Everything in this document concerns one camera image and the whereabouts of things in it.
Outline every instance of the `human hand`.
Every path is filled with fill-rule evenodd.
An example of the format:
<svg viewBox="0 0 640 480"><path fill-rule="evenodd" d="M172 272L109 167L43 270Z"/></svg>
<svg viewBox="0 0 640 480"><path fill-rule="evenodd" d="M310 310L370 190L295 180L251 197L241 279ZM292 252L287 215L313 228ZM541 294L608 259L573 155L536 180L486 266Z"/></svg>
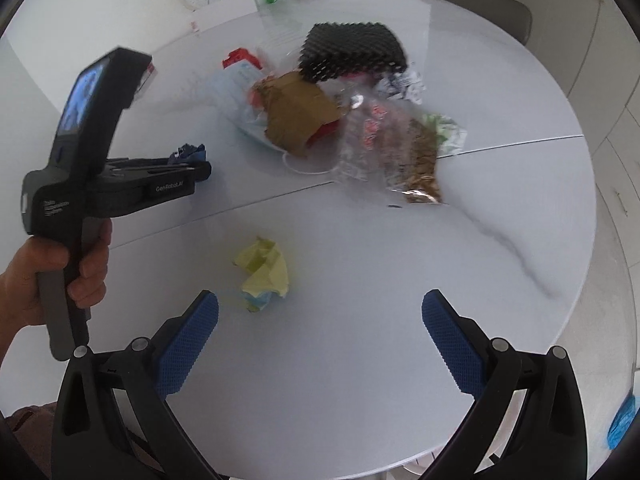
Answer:
<svg viewBox="0 0 640 480"><path fill-rule="evenodd" d="M98 241L80 262L80 277L66 288L79 308L100 303L107 291L104 279L111 229L111 220L105 220ZM62 270L68 260L69 252L62 244L45 238L29 238L0 274L0 324L15 333L25 326L43 324L36 273Z"/></svg>

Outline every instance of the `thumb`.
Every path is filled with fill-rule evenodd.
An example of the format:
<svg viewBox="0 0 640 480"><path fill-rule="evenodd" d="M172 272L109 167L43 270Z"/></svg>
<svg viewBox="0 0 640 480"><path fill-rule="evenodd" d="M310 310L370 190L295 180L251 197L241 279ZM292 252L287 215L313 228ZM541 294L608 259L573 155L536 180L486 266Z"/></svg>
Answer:
<svg viewBox="0 0 640 480"><path fill-rule="evenodd" d="M69 252L62 244L46 238L31 237L15 253L10 266L21 282L33 279L36 272L62 270L69 261Z"/></svg>

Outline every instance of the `tabletop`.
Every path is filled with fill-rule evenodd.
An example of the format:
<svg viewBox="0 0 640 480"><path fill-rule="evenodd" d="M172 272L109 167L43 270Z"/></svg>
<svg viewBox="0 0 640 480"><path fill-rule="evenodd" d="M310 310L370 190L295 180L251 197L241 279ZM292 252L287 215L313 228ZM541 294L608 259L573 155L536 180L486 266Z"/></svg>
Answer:
<svg viewBox="0 0 640 480"><path fill-rule="evenodd" d="M229 51L283 56L314 23L356 21L389 26L423 75L424 107L468 129L465 152L438 162L447 205L388 208L330 175L292 173L200 99ZM422 325L432 288L517 349L546 352L558 338L593 246L591 162L561 89L506 33L440 0L287 0L178 40L154 62L158 76L123 114L111 155L203 142L213 174L193 196L114 222L91 346L123 348L201 289L215 292L220 322L168 402L219 473L353 477L443 444L472 399ZM257 235L279 243L291 287L251 314L231 260ZM20 334L3 373L47 367L35 335Z"/></svg>

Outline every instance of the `gray chair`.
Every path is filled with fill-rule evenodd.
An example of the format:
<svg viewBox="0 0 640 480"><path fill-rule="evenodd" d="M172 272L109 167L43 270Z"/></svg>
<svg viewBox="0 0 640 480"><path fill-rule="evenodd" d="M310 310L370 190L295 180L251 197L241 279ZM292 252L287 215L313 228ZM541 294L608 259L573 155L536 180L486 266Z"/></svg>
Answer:
<svg viewBox="0 0 640 480"><path fill-rule="evenodd" d="M531 34L533 17L529 7L516 0L446 0L489 20L521 44Z"/></svg>

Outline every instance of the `silver bolt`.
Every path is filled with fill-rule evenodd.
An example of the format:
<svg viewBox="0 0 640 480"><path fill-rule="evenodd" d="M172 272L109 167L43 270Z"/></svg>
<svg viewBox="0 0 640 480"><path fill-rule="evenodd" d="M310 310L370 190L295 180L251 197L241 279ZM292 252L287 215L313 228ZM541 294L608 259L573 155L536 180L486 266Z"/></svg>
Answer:
<svg viewBox="0 0 640 480"><path fill-rule="evenodd" d="M553 353L558 359L564 359L566 357L566 350L561 346L554 346Z"/></svg>
<svg viewBox="0 0 640 480"><path fill-rule="evenodd" d="M149 346L149 341L144 337L134 339L133 343L131 343L131 349L134 352L142 352L147 346Z"/></svg>
<svg viewBox="0 0 640 480"><path fill-rule="evenodd" d="M491 346L494 347L494 350L498 352L506 352L509 349L509 343L507 343L504 339L494 339L491 342Z"/></svg>
<svg viewBox="0 0 640 480"><path fill-rule="evenodd" d="M74 357L81 358L86 355L86 346L79 346L74 350Z"/></svg>

